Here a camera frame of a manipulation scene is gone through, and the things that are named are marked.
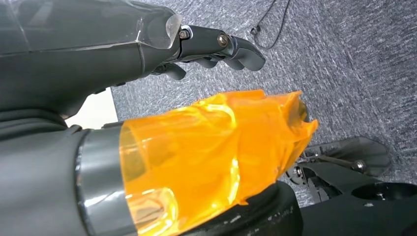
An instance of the bolt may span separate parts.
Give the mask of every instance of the bolt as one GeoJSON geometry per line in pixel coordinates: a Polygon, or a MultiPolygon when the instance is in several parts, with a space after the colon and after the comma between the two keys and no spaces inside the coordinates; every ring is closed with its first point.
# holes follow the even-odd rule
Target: bolt
{"type": "Polygon", "coordinates": [[[188,39],[190,37],[190,33],[188,32],[188,30],[186,30],[186,29],[182,29],[180,32],[179,32],[179,38],[180,39],[188,39]]]}
{"type": "Polygon", "coordinates": [[[229,40],[227,39],[227,36],[223,33],[219,34],[217,41],[219,42],[219,45],[222,47],[226,47],[229,43],[229,40]]]}
{"type": "Polygon", "coordinates": [[[362,160],[355,161],[352,165],[352,169],[364,173],[366,169],[365,162],[362,160]]]}
{"type": "Polygon", "coordinates": [[[294,175],[297,176],[297,177],[301,177],[302,171],[301,171],[301,168],[300,167],[296,166],[294,168],[294,175]]]}

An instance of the gray plastic cover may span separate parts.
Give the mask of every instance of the gray plastic cover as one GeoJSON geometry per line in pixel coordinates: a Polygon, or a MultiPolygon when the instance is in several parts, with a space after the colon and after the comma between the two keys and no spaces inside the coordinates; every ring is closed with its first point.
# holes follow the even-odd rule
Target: gray plastic cover
{"type": "Polygon", "coordinates": [[[0,54],[172,46],[182,17],[137,0],[0,0],[0,54]]]}

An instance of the gray carpet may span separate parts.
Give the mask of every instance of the gray carpet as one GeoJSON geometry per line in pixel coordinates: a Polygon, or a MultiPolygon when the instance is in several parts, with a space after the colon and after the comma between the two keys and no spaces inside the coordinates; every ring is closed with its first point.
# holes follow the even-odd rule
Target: gray carpet
{"type": "MultiPolygon", "coordinates": [[[[269,0],[154,0],[184,16],[184,23],[222,29],[252,41],[249,29],[269,0]]],[[[286,0],[278,0],[259,40],[271,43],[286,0]]],[[[112,88],[120,120],[163,113],[228,90],[268,94],[302,90],[320,121],[312,145],[365,136],[385,144],[392,168],[385,181],[417,183],[417,1],[292,0],[280,39],[263,51],[259,72],[197,64],[180,82],[149,76],[112,88]]],[[[301,206],[308,191],[295,189],[301,206]]]]}

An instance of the black plastic part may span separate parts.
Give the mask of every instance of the black plastic part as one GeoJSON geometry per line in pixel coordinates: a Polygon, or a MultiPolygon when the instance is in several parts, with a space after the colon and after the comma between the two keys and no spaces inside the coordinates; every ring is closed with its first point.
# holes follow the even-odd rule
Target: black plastic part
{"type": "Polygon", "coordinates": [[[123,86],[123,85],[125,85],[125,84],[126,84],[126,82],[122,82],[122,83],[116,84],[115,86],[116,86],[116,87],[119,87],[119,86],[123,86]]]}
{"type": "Polygon", "coordinates": [[[220,52],[224,47],[218,43],[220,34],[225,33],[219,29],[210,29],[199,26],[189,26],[192,38],[181,41],[181,61],[189,61],[201,58],[203,55],[211,55],[220,52]]]}
{"type": "Polygon", "coordinates": [[[88,95],[145,77],[178,50],[176,39],[170,49],[132,43],[0,57],[0,112],[39,108],[68,118],[88,95]]]}
{"type": "Polygon", "coordinates": [[[224,62],[233,70],[243,70],[245,68],[238,60],[225,60],[224,62]]]}
{"type": "Polygon", "coordinates": [[[52,112],[27,109],[0,113],[0,141],[66,128],[63,119],[52,112]]]}
{"type": "Polygon", "coordinates": [[[104,92],[104,91],[106,91],[106,89],[105,88],[102,88],[99,91],[96,91],[94,94],[99,94],[99,93],[104,92]]]}
{"type": "Polygon", "coordinates": [[[257,35],[260,31],[261,31],[261,27],[260,26],[255,26],[252,29],[250,29],[250,34],[251,35],[257,35]]]}
{"type": "Polygon", "coordinates": [[[0,142],[0,235],[87,236],[77,209],[74,162],[88,131],[26,131],[0,142]]]}
{"type": "Polygon", "coordinates": [[[212,60],[205,59],[205,58],[196,59],[194,61],[200,64],[202,67],[207,68],[207,69],[211,69],[215,67],[218,63],[217,61],[212,61],[212,60]]]}
{"type": "Polygon", "coordinates": [[[238,60],[251,71],[262,69],[266,60],[251,42],[238,37],[231,37],[231,39],[236,44],[237,50],[230,60],[238,60]]]}
{"type": "Polygon", "coordinates": [[[107,123],[104,124],[101,128],[102,129],[107,129],[107,128],[112,128],[112,127],[120,127],[122,126],[124,123],[124,121],[118,121],[118,122],[113,122],[113,123],[107,123]]]}
{"type": "Polygon", "coordinates": [[[187,72],[185,72],[185,70],[183,70],[177,64],[167,63],[167,64],[163,64],[155,68],[155,70],[151,74],[152,75],[166,74],[171,79],[182,80],[187,74],[187,72]]]}
{"type": "Polygon", "coordinates": [[[363,161],[366,166],[363,173],[374,177],[383,174],[391,164],[387,148],[365,137],[306,148],[302,159],[308,162],[325,161],[324,158],[320,158],[322,155],[351,163],[363,161]]]}
{"type": "Polygon", "coordinates": [[[298,167],[317,202],[301,209],[304,236],[405,236],[416,231],[417,186],[381,182],[328,162],[298,167]]]}
{"type": "Polygon", "coordinates": [[[303,220],[290,186],[277,182],[182,236],[300,236],[303,220]]]}

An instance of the orange wrapped object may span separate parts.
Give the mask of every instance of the orange wrapped object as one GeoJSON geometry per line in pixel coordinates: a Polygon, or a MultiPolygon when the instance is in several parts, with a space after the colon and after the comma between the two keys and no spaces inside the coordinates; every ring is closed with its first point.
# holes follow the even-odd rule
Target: orange wrapped object
{"type": "Polygon", "coordinates": [[[300,94],[226,92],[126,121],[121,170],[138,234],[178,235],[275,183],[318,127],[300,94]]]}

